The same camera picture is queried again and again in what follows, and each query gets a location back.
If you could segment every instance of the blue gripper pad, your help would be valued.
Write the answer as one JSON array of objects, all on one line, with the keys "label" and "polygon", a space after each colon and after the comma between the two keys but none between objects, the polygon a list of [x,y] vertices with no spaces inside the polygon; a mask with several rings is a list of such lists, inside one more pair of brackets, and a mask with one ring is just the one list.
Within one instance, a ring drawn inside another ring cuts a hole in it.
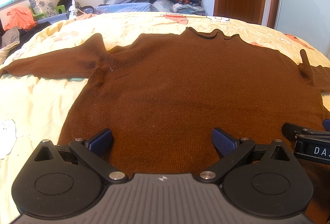
[{"label": "blue gripper pad", "polygon": [[329,119],[325,119],[323,121],[323,127],[325,128],[326,131],[330,132],[330,120]]},{"label": "blue gripper pad", "polygon": [[106,128],[97,135],[85,141],[84,145],[97,156],[102,156],[111,147],[113,141],[112,132]]},{"label": "blue gripper pad", "polygon": [[226,156],[240,145],[240,141],[220,128],[215,128],[212,132],[212,142],[215,148]]}]

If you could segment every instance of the gray ribbed plate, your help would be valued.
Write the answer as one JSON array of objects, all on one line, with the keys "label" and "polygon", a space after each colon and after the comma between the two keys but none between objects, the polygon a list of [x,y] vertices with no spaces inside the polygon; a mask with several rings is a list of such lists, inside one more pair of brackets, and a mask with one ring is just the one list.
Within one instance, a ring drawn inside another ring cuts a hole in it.
[{"label": "gray ribbed plate", "polygon": [[305,215],[265,220],[239,211],[218,186],[197,182],[192,174],[135,174],[111,185],[94,207],[62,220],[20,216],[14,224],[312,224]]}]

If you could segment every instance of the triangular cutout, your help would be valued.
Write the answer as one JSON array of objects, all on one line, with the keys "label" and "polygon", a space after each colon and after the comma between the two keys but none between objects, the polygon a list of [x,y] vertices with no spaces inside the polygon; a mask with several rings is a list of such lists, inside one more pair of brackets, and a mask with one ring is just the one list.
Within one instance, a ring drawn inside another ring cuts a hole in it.
[{"label": "triangular cutout", "polygon": [[285,151],[281,146],[277,146],[272,155],[272,159],[280,161],[290,161],[289,157],[286,155]]},{"label": "triangular cutout", "polygon": [[39,153],[36,156],[36,158],[34,159],[34,161],[47,161],[47,160],[51,160],[51,159],[54,159],[51,151],[49,150],[49,148],[47,146],[44,146],[41,148],[41,150],[39,151]]}]

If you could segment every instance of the yellow bedspread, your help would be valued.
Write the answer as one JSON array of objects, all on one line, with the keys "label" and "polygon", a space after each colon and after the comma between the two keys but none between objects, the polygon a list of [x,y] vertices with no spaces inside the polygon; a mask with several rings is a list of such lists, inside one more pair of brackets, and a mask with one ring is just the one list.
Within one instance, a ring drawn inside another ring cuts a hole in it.
[{"label": "yellow bedspread", "polygon": [[[131,44],[141,33],[181,34],[189,26],[199,32],[218,28],[228,36],[238,33],[244,41],[279,50],[297,64],[301,63],[299,51],[305,49],[311,65],[330,67],[330,61],[307,42],[264,26],[222,17],[128,12],[49,26],[12,54],[0,69],[16,59],[79,46],[95,33],[102,34],[109,50]],[[67,113],[86,83],[87,79],[54,80],[31,75],[0,78],[0,122],[13,119],[17,137],[11,153],[0,160],[0,224],[8,224],[19,215],[11,197],[16,175],[42,139],[57,143]],[[330,96],[323,94],[323,103],[330,110]]]}]

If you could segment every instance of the blue textured pad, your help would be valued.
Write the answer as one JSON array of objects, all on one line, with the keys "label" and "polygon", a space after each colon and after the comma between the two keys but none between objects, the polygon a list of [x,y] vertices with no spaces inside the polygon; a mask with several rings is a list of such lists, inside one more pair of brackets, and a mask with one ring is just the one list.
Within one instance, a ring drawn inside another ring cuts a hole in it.
[{"label": "blue textured pad", "polygon": [[213,145],[222,154],[222,156],[226,156],[237,148],[238,144],[236,141],[231,140],[228,136],[221,133],[217,129],[214,129],[212,132]]},{"label": "blue textured pad", "polygon": [[330,132],[330,120],[329,119],[325,119],[323,121],[323,127],[325,128],[326,131]]},{"label": "blue textured pad", "polygon": [[97,156],[102,156],[111,147],[113,141],[113,136],[111,130],[107,130],[103,133],[100,132],[96,136],[85,142],[87,148],[96,154]]}]

